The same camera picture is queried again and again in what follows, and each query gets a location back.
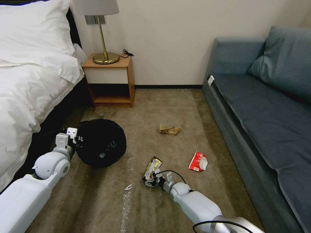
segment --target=litter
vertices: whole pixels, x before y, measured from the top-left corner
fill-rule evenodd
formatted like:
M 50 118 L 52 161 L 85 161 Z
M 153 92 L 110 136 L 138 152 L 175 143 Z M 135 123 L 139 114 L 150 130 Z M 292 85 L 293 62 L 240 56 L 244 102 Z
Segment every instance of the litter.
M 145 182 L 145 185 L 148 187 L 154 187 L 156 186 L 156 179 L 153 177 L 153 173 L 156 169 L 158 169 L 162 164 L 162 161 L 159 160 L 157 157 L 153 157 L 150 161 L 149 165 L 146 168 L 145 175 L 143 177 L 143 181 Z
M 194 170 L 196 172 L 200 172 L 202 170 L 205 171 L 207 163 L 208 162 L 205 155 L 196 151 L 190 162 L 189 169 Z
M 164 134 L 170 134 L 170 135 L 176 135 L 180 131 L 179 127 L 165 127 L 162 124 L 160 124 L 160 132 Z

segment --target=white duvet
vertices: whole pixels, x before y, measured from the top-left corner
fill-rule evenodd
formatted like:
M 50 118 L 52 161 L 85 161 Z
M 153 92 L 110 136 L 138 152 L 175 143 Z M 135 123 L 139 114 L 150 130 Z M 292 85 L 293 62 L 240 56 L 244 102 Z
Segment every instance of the white duvet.
M 23 165 L 32 133 L 75 84 L 35 64 L 0 67 L 0 82 L 1 191 Z

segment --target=yellow snack wrapper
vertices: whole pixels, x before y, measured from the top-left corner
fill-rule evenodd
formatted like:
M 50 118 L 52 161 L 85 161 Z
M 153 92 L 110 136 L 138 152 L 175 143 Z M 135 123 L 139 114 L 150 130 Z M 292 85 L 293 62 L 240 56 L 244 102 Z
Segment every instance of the yellow snack wrapper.
M 146 180 L 152 180 L 152 174 L 156 169 L 158 169 L 162 164 L 162 161 L 159 160 L 157 157 L 153 157 L 150 161 L 149 165 L 147 166 L 146 172 L 145 172 L 145 179 Z

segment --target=beige carpet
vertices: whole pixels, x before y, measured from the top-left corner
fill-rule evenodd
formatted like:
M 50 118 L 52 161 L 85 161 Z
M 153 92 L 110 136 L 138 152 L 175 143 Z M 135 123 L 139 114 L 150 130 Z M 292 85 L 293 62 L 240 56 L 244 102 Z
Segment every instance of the beige carpet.
M 133 108 L 76 109 L 65 126 L 96 118 L 124 129 L 125 155 L 102 169 L 90 169 L 75 155 L 27 232 L 192 232 L 192 222 L 171 197 L 142 182 L 153 156 L 162 159 L 162 170 L 179 172 L 193 190 L 216 202 L 223 215 L 241 216 L 262 228 L 201 90 L 139 89 Z M 160 134 L 160 123 L 181 131 Z M 196 150 L 207 157 L 206 171 L 188 170 Z

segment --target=wooden nightstand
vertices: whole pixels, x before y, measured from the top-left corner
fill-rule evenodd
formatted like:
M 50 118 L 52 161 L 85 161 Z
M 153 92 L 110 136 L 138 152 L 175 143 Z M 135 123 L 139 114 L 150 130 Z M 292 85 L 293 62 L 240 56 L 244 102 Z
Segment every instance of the wooden nightstand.
M 132 58 L 120 57 L 116 63 L 93 62 L 93 54 L 82 64 L 94 107 L 133 107 L 135 86 Z

